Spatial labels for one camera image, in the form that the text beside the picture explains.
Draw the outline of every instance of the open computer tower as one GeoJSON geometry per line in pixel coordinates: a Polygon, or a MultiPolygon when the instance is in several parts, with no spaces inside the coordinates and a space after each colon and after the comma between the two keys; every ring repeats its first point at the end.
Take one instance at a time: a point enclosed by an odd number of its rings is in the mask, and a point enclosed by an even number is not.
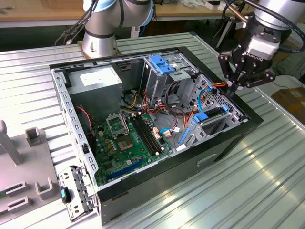
{"type": "Polygon", "coordinates": [[[79,159],[59,174],[71,221],[119,217],[224,158],[263,121],[185,47],[50,68],[79,159]]]}

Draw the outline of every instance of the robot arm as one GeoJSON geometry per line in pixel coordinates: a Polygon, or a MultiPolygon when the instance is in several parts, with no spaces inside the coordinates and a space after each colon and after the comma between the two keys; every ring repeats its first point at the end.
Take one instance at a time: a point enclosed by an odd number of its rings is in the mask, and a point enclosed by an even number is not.
{"type": "MultiPolygon", "coordinates": [[[[91,4],[92,0],[84,0],[84,10],[91,4]]],[[[153,0],[98,0],[86,24],[82,50],[89,58],[117,55],[114,31],[120,27],[147,25],[153,16],[153,0]]]]}
{"type": "Polygon", "coordinates": [[[305,0],[260,0],[259,5],[251,0],[243,1],[256,7],[255,16],[246,19],[237,15],[247,23],[245,36],[231,53],[221,53],[218,57],[224,76],[228,79],[229,94],[244,87],[252,88],[274,81],[276,76],[270,68],[277,51],[297,53],[305,49],[304,45],[297,51],[280,45],[283,34],[290,29],[305,40],[305,34],[295,26],[305,12],[305,0]],[[231,56],[235,72],[229,64],[231,56]],[[264,74],[251,77],[256,73],[264,74]]]}

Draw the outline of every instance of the red cable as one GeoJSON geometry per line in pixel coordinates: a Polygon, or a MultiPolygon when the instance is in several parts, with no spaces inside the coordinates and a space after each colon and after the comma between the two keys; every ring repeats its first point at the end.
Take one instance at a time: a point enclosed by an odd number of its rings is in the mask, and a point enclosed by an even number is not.
{"type": "Polygon", "coordinates": [[[88,118],[89,127],[90,127],[90,145],[92,146],[93,135],[92,135],[92,125],[91,125],[91,120],[90,120],[89,114],[83,108],[81,108],[80,106],[77,106],[76,108],[78,108],[81,111],[83,111],[85,113],[85,115],[87,116],[87,118],[88,118]]]}

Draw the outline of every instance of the ribbed metal surface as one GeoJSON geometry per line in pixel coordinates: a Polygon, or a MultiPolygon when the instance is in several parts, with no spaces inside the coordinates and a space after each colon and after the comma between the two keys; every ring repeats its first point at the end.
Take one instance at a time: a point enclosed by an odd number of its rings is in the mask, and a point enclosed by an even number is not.
{"type": "MultiPolygon", "coordinates": [[[[122,53],[188,47],[216,75],[216,55],[189,33],[120,40],[122,53]]],[[[82,59],[77,46],[0,53],[0,115],[10,136],[37,126],[47,132],[57,172],[76,162],[48,65],[82,59]]],[[[264,123],[224,160],[112,221],[104,228],[305,227],[305,133],[255,89],[241,91],[264,123]]],[[[3,228],[97,228],[89,215],[74,224],[61,200],[3,228]]]]}

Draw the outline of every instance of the wooden desk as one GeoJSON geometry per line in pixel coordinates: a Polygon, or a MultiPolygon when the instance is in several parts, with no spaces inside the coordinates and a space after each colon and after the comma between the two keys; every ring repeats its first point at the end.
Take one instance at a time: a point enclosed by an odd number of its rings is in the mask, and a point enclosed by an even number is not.
{"type": "MultiPolygon", "coordinates": [[[[1,0],[0,7],[14,6],[7,15],[0,14],[0,28],[74,24],[83,9],[50,9],[46,0],[1,0]]],[[[188,8],[183,4],[156,5],[158,21],[219,19],[222,12],[204,6],[188,8]]]]}

